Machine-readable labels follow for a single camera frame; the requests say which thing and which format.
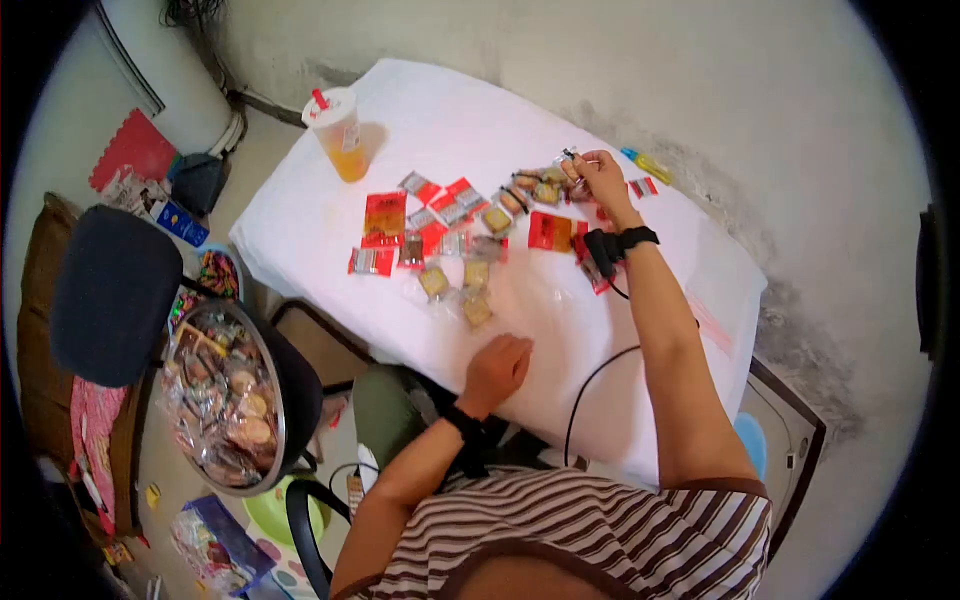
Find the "hand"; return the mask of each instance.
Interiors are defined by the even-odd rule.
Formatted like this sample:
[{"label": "hand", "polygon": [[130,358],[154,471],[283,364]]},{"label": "hand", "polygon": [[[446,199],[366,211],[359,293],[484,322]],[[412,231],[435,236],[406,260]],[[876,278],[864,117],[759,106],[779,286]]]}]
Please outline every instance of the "hand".
[{"label": "hand", "polygon": [[630,195],[623,180],[623,171],[606,150],[594,150],[584,155],[574,155],[573,161],[564,161],[564,171],[570,168],[579,177],[587,180],[593,198],[604,207],[617,229],[635,228],[643,220],[630,204]]},{"label": "hand", "polygon": [[498,335],[467,366],[467,385],[457,407],[475,419],[486,419],[520,388],[530,369],[534,341]]}]

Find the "red straw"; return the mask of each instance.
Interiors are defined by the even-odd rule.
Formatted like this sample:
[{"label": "red straw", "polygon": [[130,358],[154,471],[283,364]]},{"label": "red straw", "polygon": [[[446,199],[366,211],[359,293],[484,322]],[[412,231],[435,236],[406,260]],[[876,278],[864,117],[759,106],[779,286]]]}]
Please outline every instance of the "red straw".
[{"label": "red straw", "polygon": [[326,103],[324,95],[320,93],[320,89],[313,90],[313,99],[317,101],[317,106],[320,107],[320,110],[327,110],[330,108],[330,105]]}]

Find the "label on cup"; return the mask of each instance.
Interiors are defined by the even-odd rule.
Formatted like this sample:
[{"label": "label on cup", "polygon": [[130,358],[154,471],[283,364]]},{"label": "label on cup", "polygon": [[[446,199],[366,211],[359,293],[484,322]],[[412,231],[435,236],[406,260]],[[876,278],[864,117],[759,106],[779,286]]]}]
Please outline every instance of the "label on cup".
[{"label": "label on cup", "polygon": [[344,130],[343,152],[347,153],[360,145],[360,124],[354,123]]}]

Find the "cup lid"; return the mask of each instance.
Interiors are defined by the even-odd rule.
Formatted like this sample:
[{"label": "cup lid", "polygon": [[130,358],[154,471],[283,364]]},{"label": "cup lid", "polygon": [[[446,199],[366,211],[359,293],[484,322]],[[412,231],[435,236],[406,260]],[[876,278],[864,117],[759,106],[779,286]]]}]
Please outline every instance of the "cup lid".
[{"label": "cup lid", "polygon": [[331,87],[325,89],[322,94],[329,108],[321,110],[317,101],[310,98],[300,115],[303,125],[309,128],[328,127],[356,109],[357,95],[348,87]]}]

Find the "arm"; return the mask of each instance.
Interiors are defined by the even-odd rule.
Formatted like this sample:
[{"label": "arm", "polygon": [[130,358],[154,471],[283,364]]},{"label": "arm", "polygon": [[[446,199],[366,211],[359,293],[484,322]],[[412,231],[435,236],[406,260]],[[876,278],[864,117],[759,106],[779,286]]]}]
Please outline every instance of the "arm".
[{"label": "arm", "polygon": [[[643,226],[610,153],[577,156],[572,166],[617,230]],[[714,477],[756,480],[713,386],[693,313],[655,244],[628,251],[627,281],[657,427],[660,485]]]},{"label": "arm", "polygon": [[[457,407],[474,419],[488,417],[519,389],[530,368],[532,351],[530,340],[512,335],[494,338],[470,361]],[[414,509],[440,486],[463,446],[460,431],[440,419],[383,469],[357,508],[333,572],[331,596],[383,572]]]}]

